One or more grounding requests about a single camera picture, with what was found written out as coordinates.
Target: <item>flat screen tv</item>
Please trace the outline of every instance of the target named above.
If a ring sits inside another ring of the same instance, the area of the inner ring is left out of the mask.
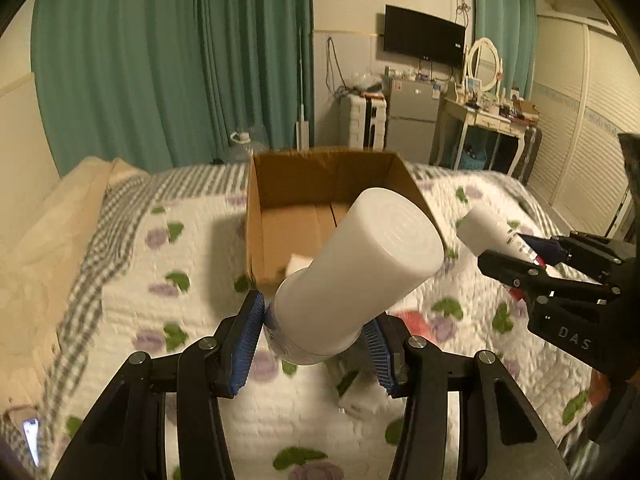
[[[416,10],[385,8],[385,52],[462,68],[464,45],[462,25]]]

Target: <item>beige blanket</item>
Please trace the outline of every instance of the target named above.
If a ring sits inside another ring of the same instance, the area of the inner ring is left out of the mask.
[[[141,173],[122,160],[83,160],[43,202],[11,250],[0,242],[0,414],[21,429],[25,407],[42,397],[59,351],[62,319],[109,186]]]

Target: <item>smartphone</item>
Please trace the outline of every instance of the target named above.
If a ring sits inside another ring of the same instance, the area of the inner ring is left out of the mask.
[[[29,451],[31,451],[31,457],[33,463],[38,466],[40,460],[38,459],[38,419],[29,418],[22,423],[24,430],[24,439],[27,441]]]

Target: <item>closet door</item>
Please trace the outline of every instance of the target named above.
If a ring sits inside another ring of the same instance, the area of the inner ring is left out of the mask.
[[[627,187],[617,134],[640,132],[640,76],[618,40],[588,34],[586,108],[554,207],[574,229],[604,235]]]
[[[583,73],[582,25],[539,16],[531,100],[540,110],[542,143],[529,186],[551,204],[578,120]]]

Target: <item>bolt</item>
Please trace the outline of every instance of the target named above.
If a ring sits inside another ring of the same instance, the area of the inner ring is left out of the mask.
[[[133,354],[129,356],[129,362],[132,365],[139,365],[140,363],[144,362],[145,359],[146,354],[144,352],[133,352]]]
[[[199,342],[198,346],[203,350],[213,350],[218,345],[215,337],[203,337]]]
[[[495,363],[495,354],[488,350],[482,350],[478,353],[479,359],[486,365],[492,365]]]
[[[421,335],[412,335],[407,341],[411,348],[424,348],[427,346],[427,340]]]

